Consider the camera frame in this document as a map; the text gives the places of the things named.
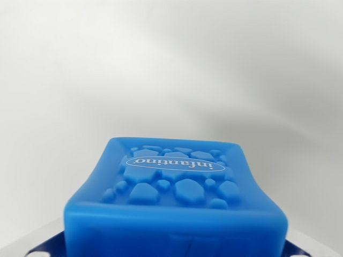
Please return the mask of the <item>black-padded silver gripper right finger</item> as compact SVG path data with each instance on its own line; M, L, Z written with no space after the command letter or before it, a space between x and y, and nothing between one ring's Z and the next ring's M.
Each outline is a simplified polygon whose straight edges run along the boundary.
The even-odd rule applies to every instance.
M298 230L288 230L285 256L319 256L317 241Z

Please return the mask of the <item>black-padded silver gripper left finger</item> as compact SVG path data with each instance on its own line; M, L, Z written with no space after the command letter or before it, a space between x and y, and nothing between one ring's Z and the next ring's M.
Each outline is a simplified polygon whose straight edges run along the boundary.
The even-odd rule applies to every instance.
M25 256L65 256L63 219L58 218L28 235Z

